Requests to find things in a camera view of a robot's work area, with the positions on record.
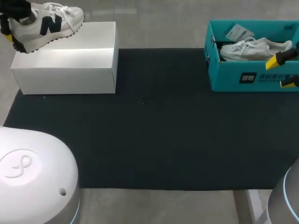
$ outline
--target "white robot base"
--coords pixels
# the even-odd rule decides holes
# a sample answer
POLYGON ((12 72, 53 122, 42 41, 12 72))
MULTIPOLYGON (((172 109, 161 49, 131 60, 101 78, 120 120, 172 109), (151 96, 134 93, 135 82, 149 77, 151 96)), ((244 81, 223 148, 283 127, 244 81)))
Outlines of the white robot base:
POLYGON ((0 224, 78 224, 78 167, 41 132, 0 126, 0 224))

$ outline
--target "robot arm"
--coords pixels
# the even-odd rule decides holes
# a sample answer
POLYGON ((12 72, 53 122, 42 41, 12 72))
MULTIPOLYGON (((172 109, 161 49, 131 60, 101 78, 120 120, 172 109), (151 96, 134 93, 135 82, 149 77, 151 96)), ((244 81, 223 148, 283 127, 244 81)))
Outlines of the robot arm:
MULTIPOLYGON (((296 48, 291 48, 284 52, 276 53, 267 63, 266 70, 273 69, 285 64, 286 61, 292 60, 299 55, 299 42, 296 43, 296 48)), ((298 87, 299 76, 291 76, 290 78, 280 81, 280 86, 283 88, 298 87)))

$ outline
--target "new balance sneaker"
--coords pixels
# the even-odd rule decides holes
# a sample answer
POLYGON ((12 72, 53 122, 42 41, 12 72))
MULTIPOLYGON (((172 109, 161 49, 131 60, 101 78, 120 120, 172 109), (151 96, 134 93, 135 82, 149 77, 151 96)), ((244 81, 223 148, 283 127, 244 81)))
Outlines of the new balance sneaker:
POLYGON ((276 43, 266 38, 247 38, 236 44, 225 45, 220 50, 220 55, 226 61, 268 61, 276 53, 292 48, 292 42, 276 43))
POLYGON ((9 18, 14 48, 19 52, 30 53, 53 40, 71 36, 84 20, 84 12, 79 7, 57 3, 32 3, 31 7, 35 22, 28 25, 26 20, 9 18))

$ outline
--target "open shoe box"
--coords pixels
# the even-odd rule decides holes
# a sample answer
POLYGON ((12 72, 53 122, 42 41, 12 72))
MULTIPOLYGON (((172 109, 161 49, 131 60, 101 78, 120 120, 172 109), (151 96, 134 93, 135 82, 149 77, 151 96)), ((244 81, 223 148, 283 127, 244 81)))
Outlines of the open shoe box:
POLYGON ((299 21, 210 21, 206 34, 205 56, 213 91, 299 91, 281 88, 280 81, 299 74, 299 61, 266 70, 266 61, 224 62, 219 49, 233 42, 226 38, 235 24, 273 42, 299 41, 299 21))

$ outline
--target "black logo on box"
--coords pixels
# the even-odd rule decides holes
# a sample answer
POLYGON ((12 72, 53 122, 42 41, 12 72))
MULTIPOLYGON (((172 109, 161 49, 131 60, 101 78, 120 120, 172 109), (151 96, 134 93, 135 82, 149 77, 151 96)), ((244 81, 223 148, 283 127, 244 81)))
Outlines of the black logo on box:
POLYGON ((211 36, 211 43, 212 43, 212 48, 214 47, 214 44, 215 44, 215 38, 214 38, 214 35, 212 34, 211 36))
POLYGON ((207 53, 207 56, 206 56, 206 66, 207 66, 207 68, 209 68, 209 66, 210 66, 210 54, 209 54, 209 52, 207 53))
POLYGON ((256 72, 243 72, 239 83, 254 83, 256 72))

